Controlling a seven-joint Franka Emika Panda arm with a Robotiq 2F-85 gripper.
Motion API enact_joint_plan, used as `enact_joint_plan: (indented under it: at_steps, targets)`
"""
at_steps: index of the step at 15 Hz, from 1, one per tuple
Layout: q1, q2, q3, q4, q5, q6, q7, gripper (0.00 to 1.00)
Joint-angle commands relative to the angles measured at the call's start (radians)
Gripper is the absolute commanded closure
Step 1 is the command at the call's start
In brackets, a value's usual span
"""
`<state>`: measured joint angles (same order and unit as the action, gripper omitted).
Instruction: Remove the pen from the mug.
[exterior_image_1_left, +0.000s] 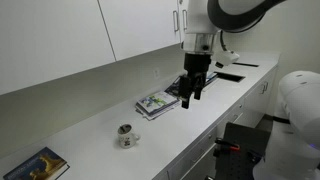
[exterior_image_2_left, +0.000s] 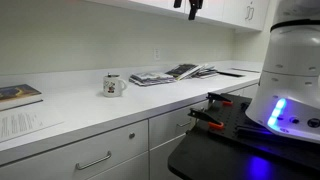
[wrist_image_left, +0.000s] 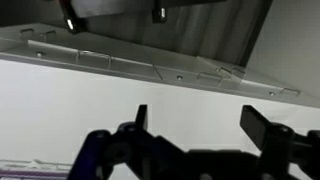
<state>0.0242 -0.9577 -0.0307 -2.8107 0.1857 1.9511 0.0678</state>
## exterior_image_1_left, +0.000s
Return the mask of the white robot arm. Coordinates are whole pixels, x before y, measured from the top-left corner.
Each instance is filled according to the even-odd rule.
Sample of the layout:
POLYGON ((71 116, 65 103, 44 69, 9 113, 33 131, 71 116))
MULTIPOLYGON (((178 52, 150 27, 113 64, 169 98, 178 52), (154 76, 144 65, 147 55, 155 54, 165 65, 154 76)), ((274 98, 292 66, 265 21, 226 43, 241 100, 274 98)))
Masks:
MULTIPOLYGON (((189 0, 182 42, 185 75, 180 77, 182 107, 199 99, 218 32, 254 27, 286 0, 189 0)), ((273 127, 264 156, 253 167, 254 180, 320 180, 320 74, 294 71, 278 85, 273 127)))

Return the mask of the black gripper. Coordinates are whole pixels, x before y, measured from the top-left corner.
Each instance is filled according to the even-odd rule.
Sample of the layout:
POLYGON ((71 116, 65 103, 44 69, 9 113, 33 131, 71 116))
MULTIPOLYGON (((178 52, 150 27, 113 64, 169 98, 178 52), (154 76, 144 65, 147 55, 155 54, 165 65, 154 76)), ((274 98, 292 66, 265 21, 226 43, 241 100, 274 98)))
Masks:
POLYGON ((184 69, 187 71, 187 74, 180 77, 179 85, 183 108, 189 108, 192 92, 194 92, 194 99, 200 100, 210 64, 211 59, 209 55, 185 54, 184 69))

